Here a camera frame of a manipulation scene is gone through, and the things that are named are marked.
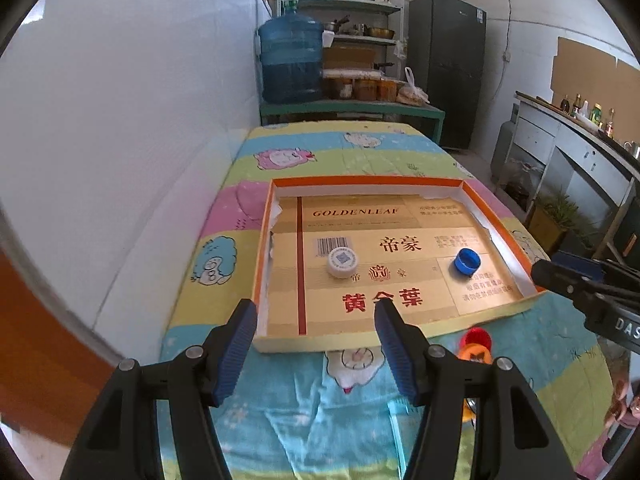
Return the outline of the blue bottle cap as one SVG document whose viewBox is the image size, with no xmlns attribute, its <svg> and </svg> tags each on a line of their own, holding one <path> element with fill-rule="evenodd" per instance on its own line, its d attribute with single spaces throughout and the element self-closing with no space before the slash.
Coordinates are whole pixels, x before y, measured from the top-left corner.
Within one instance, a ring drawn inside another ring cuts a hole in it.
<svg viewBox="0 0 640 480">
<path fill-rule="evenodd" d="M 480 255 L 475 250 L 467 247 L 461 248 L 457 252 L 456 258 L 454 258 L 454 267 L 467 278 L 473 276 L 481 264 Z"/>
</svg>

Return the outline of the white QR bottle cap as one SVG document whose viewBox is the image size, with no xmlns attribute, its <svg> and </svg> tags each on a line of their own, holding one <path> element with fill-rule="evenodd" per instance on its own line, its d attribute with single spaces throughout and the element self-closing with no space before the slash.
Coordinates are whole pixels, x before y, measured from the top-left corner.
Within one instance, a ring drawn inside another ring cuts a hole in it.
<svg viewBox="0 0 640 480">
<path fill-rule="evenodd" d="M 326 270 L 334 278 L 344 280 L 357 272 L 358 263 L 358 256 L 352 248 L 337 247 L 331 250 L 326 259 Z"/>
</svg>

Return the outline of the red bottle cap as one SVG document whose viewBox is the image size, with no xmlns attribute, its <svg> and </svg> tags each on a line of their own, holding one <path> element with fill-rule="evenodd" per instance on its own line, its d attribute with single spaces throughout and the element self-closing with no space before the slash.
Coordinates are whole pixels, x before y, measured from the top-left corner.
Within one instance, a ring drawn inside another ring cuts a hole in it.
<svg viewBox="0 0 640 480">
<path fill-rule="evenodd" d="M 480 326 L 475 326 L 467 330 L 460 339 L 460 347 L 468 344 L 479 344 L 488 351 L 492 348 L 492 339 L 487 330 Z"/>
</svg>

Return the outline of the orange bottle cap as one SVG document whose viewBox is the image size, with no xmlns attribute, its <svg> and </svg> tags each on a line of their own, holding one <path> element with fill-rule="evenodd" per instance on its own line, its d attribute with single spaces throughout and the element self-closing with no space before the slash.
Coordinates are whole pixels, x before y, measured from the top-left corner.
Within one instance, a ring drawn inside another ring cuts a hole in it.
<svg viewBox="0 0 640 480">
<path fill-rule="evenodd" d="M 490 351 L 482 344 L 466 344 L 458 351 L 458 358 L 463 361 L 491 364 Z"/>
</svg>

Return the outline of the potted green plant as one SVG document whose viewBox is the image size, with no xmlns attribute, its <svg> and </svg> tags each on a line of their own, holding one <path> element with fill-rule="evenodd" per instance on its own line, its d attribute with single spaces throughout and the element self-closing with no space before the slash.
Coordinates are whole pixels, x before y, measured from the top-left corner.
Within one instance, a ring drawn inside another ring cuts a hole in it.
<svg viewBox="0 0 640 480">
<path fill-rule="evenodd" d="M 527 216 L 529 234 L 551 256 L 570 232 L 579 232 L 578 206 L 562 193 L 539 194 Z"/>
</svg>

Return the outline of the light blue lighter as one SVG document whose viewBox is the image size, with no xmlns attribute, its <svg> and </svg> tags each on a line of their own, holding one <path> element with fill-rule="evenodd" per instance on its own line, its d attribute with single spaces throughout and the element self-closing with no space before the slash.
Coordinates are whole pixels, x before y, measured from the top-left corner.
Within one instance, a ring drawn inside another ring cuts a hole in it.
<svg viewBox="0 0 640 480">
<path fill-rule="evenodd" d="M 415 408 L 406 399 L 390 400 L 387 403 L 390 413 L 390 426 L 398 459 L 399 478 L 404 474 L 410 462 L 416 434 L 420 427 L 422 411 Z"/>
</svg>

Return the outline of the yellow bottle cap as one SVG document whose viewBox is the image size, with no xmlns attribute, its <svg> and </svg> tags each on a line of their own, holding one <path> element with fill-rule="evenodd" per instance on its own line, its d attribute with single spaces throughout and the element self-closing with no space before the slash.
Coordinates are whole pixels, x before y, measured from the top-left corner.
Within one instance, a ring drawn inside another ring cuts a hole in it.
<svg viewBox="0 0 640 480">
<path fill-rule="evenodd" d="M 476 401 L 471 398 L 465 398 L 463 403 L 462 422 L 476 421 Z"/>
</svg>

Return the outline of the colourful cartoon bed sheet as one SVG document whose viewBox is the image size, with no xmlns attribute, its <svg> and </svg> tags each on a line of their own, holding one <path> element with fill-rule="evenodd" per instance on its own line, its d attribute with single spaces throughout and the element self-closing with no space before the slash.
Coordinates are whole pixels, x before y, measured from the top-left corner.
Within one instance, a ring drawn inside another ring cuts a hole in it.
<svg viewBox="0 0 640 480">
<path fill-rule="evenodd" d="M 404 124 L 259 127 L 210 206 L 169 322 L 170 360 L 226 322 L 257 273 L 266 331 L 212 413 L 237 479 L 396 479 L 421 413 L 399 393 L 373 326 L 378 300 L 436 344 L 488 331 L 523 373 L 573 463 L 602 434 L 612 380 L 565 298 L 518 288 L 492 238 L 547 253 L 457 161 Z"/>
</svg>

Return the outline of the shallow orange-rimmed cardboard tray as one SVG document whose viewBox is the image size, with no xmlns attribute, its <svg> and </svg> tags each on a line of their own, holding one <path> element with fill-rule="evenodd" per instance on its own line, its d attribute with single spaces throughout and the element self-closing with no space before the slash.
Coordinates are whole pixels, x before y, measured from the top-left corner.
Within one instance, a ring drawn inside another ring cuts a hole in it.
<svg viewBox="0 0 640 480">
<path fill-rule="evenodd" d="M 349 247 L 357 272 L 334 278 L 332 249 Z M 482 264 L 467 278 L 463 248 Z M 527 310 L 540 295 L 532 264 L 504 222 L 503 206 L 468 180 L 302 177 L 268 188 L 252 298 L 261 352 L 374 346 L 374 307 L 437 336 Z"/>
</svg>

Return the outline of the white kitchen counter cabinet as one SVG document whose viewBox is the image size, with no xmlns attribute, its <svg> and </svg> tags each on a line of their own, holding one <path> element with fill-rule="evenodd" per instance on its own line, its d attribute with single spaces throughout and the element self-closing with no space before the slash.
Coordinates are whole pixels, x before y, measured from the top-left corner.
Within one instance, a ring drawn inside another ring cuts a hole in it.
<svg viewBox="0 0 640 480">
<path fill-rule="evenodd" d="M 620 144 L 550 103 L 515 93 L 511 139 L 500 141 L 494 171 L 504 196 L 536 229 L 551 222 L 542 200 L 573 222 L 555 243 L 596 258 L 639 265 L 639 162 Z"/>
</svg>

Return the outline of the orange wooden door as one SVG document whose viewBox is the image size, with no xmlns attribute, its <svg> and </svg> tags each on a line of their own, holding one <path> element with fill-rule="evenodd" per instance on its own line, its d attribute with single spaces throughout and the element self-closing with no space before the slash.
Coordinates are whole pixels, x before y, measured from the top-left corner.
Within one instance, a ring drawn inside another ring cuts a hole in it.
<svg viewBox="0 0 640 480">
<path fill-rule="evenodd" d="M 1 258 L 1 414 L 73 444 L 113 367 L 48 312 Z"/>
</svg>

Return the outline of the white plastic bag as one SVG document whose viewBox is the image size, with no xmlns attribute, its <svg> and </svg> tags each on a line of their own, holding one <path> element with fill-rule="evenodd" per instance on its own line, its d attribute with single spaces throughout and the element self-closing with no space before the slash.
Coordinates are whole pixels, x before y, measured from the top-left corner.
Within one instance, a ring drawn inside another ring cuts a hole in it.
<svg viewBox="0 0 640 480">
<path fill-rule="evenodd" d="M 396 101 L 401 104 L 424 107 L 430 104 L 427 93 L 416 85 L 414 73 L 409 66 L 405 67 L 404 83 L 398 87 Z"/>
</svg>

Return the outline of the black refrigerator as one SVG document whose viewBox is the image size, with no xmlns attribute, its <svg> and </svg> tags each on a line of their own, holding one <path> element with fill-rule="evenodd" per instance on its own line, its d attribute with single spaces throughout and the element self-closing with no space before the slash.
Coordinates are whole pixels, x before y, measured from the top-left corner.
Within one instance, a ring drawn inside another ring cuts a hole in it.
<svg viewBox="0 0 640 480">
<path fill-rule="evenodd" d="M 462 0 L 409 3 L 407 65 L 430 103 L 445 113 L 439 144 L 470 146 L 482 86 L 486 12 Z"/>
</svg>

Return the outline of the blue water jug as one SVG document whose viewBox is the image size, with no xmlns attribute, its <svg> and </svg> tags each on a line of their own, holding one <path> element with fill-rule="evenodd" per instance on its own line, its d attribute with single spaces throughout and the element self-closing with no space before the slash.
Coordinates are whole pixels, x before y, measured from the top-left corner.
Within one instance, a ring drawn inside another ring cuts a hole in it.
<svg viewBox="0 0 640 480">
<path fill-rule="evenodd" d="M 298 0 L 284 0 L 282 14 L 258 28 L 265 102 L 292 104 L 320 99 L 322 32 L 320 22 L 299 12 Z"/>
</svg>

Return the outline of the metal storage shelf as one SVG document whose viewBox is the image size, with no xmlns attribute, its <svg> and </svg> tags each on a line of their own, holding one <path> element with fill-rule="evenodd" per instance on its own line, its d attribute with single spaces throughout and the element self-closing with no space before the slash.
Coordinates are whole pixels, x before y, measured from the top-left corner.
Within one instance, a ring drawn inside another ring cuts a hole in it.
<svg viewBox="0 0 640 480">
<path fill-rule="evenodd" d="M 284 0 L 276 0 L 281 12 Z M 371 67 L 400 79 L 404 62 L 406 0 L 298 0 L 298 8 L 326 25 L 334 48 L 373 56 Z"/>
</svg>

